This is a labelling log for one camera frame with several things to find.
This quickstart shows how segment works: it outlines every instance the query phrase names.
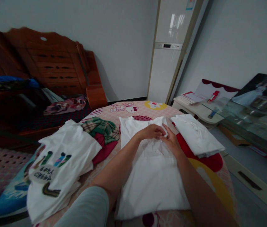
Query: forearm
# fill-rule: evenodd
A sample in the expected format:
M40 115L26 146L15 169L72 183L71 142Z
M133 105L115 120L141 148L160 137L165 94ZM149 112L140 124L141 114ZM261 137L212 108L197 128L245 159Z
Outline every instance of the forearm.
M238 226L181 151L176 155L185 192L198 226Z
M91 182L90 186L99 186L106 190L109 197L109 210L117 199L120 189L128 176L141 138L136 134L105 168Z

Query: yellow pattern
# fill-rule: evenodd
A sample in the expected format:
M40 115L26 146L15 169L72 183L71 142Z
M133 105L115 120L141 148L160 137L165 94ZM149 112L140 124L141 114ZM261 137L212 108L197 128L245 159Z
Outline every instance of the yellow pattern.
M208 166L201 163L200 161L191 158L189 158L189 161L195 169L201 167L205 170L213 186L215 187L215 193L217 197L220 199L220 201L225 206L227 211L232 215L232 217L234 217L233 201L222 180ZM181 211L181 213L191 222L192 225L196 226L193 214L190 210Z
M167 108L167 105L165 103L157 103L157 102L151 102L151 101L146 101L144 105L153 110L163 110Z

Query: graphic print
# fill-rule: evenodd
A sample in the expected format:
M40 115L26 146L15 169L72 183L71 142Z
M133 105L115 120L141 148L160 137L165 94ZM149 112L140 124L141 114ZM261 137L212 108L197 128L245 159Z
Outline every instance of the graphic print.
M110 112L119 112L126 110L128 113L135 113L139 108L133 103L125 103L123 105L111 105Z
M151 102L151 101L146 101L145 106L153 110L163 110L167 108L167 105L165 103L158 103L158 102Z
M62 152L61 156L55 161L54 165L46 164L52 155L53 152L49 151L46 156L44 156L40 161L37 162L35 166L32 167L35 169L35 171L29 175L29 179L37 183L44 184L42 193L44 195L56 198L59 196L61 190L49 189L50 183L56 177L59 168L71 158L71 155L66 155L64 152Z

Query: red bottle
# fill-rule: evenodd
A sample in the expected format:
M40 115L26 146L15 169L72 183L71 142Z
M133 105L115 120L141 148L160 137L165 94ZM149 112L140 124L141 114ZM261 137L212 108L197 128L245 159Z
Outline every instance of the red bottle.
M219 91L215 91L211 97L208 99L208 102L212 102L214 99L216 99L217 95L219 94Z

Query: gray sleeve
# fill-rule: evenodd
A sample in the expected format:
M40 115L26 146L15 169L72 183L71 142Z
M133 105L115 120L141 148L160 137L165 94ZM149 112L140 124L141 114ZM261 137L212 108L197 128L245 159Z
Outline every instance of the gray sleeve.
M106 191L97 186L85 189L55 227L106 226L109 198Z

